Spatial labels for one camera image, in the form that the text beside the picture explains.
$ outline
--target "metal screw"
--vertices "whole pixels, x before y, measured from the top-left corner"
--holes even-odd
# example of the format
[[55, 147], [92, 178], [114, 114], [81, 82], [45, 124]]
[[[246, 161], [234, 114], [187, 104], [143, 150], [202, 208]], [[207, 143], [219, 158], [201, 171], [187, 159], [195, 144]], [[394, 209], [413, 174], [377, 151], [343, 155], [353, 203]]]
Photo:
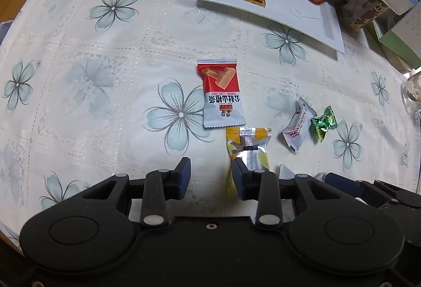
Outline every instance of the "metal screw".
[[206, 224], [206, 228], [209, 230], [215, 230], [218, 226], [214, 223]]
[[164, 217], [160, 215], [147, 215], [144, 217], [143, 222], [150, 226], [157, 226], [164, 223]]

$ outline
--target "wine glass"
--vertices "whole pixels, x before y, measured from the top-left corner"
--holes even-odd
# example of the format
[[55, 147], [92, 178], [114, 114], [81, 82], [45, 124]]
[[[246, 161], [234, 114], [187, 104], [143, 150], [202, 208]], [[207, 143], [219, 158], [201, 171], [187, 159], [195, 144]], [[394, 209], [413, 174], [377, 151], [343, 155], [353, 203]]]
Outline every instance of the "wine glass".
[[421, 71], [410, 76], [405, 82], [402, 99], [412, 117], [421, 117]]

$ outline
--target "green foil wrapper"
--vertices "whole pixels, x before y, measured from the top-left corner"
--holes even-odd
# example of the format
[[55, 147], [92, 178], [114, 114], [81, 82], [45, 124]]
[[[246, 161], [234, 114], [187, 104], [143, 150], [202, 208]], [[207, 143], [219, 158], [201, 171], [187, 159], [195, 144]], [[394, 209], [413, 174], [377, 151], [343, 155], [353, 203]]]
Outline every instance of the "green foil wrapper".
[[312, 124], [316, 129], [317, 137], [319, 138], [320, 142], [325, 139], [326, 132], [332, 128], [336, 129], [338, 127], [338, 123], [336, 123], [335, 115], [333, 114], [332, 107], [329, 105], [323, 115], [320, 117], [313, 117]]

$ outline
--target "hawthorn candy wrapper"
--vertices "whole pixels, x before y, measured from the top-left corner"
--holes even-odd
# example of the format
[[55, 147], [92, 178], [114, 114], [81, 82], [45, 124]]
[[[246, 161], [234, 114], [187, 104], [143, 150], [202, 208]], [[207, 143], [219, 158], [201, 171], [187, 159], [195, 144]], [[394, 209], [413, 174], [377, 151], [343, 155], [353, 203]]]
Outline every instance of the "hawthorn candy wrapper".
[[282, 131], [285, 141], [295, 152], [298, 151], [309, 132], [311, 119], [317, 116], [317, 113], [302, 98], [297, 100], [296, 106], [297, 110], [291, 122]]
[[197, 70], [203, 79], [205, 128], [245, 123], [239, 94], [236, 60], [199, 59]]
[[332, 107], [329, 105], [320, 117], [313, 117], [312, 124], [316, 129], [317, 137], [320, 142], [323, 141], [325, 139], [326, 132], [330, 128], [336, 129], [338, 127]]
[[[227, 127], [225, 133], [231, 160], [240, 157], [250, 171], [255, 169], [269, 170], [266, 147], [272, 135], [270, 128], [231, 126]], [[235, 196], [236, 194], [237, 190], [231, 174], [228, 195]]]

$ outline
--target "lace tablecloth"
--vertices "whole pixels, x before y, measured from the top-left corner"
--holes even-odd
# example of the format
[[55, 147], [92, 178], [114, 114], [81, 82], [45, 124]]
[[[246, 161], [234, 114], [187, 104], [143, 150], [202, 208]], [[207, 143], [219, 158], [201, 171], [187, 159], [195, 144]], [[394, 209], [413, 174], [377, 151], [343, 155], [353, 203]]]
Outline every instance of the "lace tablecloth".
[[[192, 177], [170, 213], [255, 213], [253, 202], [227, 195], [225, 129], [180, 116], [203, 108], [197, 58], [237, 59], [247, 125], [273, 130], [272, 171], [285, 164], [415, 191], [420, 131], [403, 106], [405, 78], [343, 38], [346, 53], [336, 54], [280, 24], [196, 0], [28, 0], [0, 47], [0, 230], [16, 242], [43, 209], [110, 175], [142, 178], [183, 156]], [[319, 114], [331, 105], [339, 127], [294, 154], [281, 132], [299, 96]], [[133, 220], [139, 210], [134, 203]]]

